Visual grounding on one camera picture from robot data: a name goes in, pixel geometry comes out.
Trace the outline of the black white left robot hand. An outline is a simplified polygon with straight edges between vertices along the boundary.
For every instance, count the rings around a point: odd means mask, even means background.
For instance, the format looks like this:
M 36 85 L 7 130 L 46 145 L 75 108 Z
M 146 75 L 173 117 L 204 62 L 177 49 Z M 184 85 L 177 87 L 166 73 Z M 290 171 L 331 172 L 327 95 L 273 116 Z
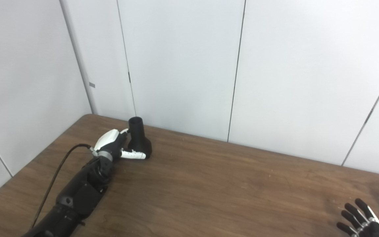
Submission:
M 128 128 L 122 131 L 112 129 L 103 134 L 95 144 L 92 154 L 94 157 L 102 156 L 112 161 L 116 158 L 145 160 L 148 157 L 143 152 L 123 148 L 127 141 Z

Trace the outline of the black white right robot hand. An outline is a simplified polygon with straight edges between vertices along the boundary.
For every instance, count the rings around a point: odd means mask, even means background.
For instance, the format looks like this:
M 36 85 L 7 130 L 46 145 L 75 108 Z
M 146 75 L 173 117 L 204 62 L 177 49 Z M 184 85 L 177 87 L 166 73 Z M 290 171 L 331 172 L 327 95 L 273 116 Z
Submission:
M 337 222 L 336 226 L 349 237 L 379 237 L 379 219 L 362 199 L 355 199 L 355 206 L 346 203 L 341 215 L 350 225 Z

